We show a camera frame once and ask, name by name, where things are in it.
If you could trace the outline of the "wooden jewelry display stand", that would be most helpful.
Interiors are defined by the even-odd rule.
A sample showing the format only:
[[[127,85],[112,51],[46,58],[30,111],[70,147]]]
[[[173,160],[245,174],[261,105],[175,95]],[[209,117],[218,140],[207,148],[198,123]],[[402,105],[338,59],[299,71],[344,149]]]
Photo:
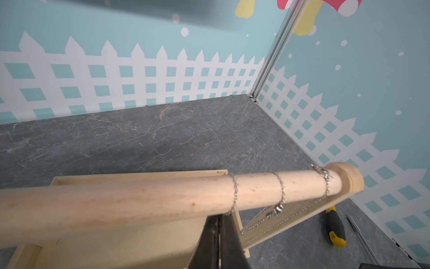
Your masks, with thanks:
[[[232,214],[249,248],[363,191],[348,163],[298,171],[227,170],[55,177],[1,191],[10,269],[187,269],[208,216]]]

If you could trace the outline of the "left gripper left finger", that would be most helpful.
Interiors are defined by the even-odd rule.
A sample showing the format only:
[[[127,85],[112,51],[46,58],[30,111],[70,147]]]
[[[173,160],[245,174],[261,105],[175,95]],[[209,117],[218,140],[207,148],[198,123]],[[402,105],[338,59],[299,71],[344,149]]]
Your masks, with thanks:
[[[219,268],[219,215],[208,216],[187,269]]]

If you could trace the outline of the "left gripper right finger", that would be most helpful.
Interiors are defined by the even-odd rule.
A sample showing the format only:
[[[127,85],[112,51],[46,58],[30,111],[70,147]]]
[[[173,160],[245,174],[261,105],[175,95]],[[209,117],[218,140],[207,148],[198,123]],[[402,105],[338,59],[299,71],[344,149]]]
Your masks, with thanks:
[[[243,251],[232,214],[220,217],[222,269],[251,269]]]

